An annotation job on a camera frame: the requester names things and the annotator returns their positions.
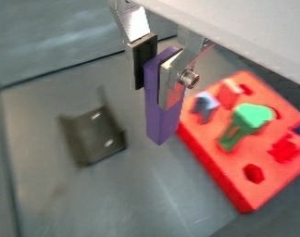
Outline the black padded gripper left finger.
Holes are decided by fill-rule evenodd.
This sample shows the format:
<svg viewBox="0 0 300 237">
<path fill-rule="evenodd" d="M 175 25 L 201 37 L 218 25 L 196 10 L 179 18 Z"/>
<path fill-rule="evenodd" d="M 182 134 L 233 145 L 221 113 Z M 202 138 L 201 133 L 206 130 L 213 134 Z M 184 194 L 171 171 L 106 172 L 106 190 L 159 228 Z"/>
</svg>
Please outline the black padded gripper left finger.
<svg viewBox="0 0 300 237">
<path fill-rule="evenodd" d="M 108 0 L 108 8 L 123 36 L 124 54 L 132 73 L 132 88 L 143 87 L 143 64 L 156 55 L 158 36 L 150 31 L 144 8 L 131 0 Z"/>
</svg>

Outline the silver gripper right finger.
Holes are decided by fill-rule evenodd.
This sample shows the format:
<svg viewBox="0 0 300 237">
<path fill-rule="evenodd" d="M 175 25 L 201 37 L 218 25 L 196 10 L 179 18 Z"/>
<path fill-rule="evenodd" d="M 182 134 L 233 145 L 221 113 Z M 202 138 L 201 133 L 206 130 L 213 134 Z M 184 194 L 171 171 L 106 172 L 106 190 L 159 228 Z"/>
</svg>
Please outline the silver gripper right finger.
<svg viewBox="0 0 300 237">
<path fill-rule="evenodd" d="M 194 65 L 215 43 L 196 32 L 179 26 L 176 41 L 180 48 L 159 63 L 158 105 L 167 110 L 183 97 L 182 90 L 191 89 L 199 81 Z"/>
</svg>

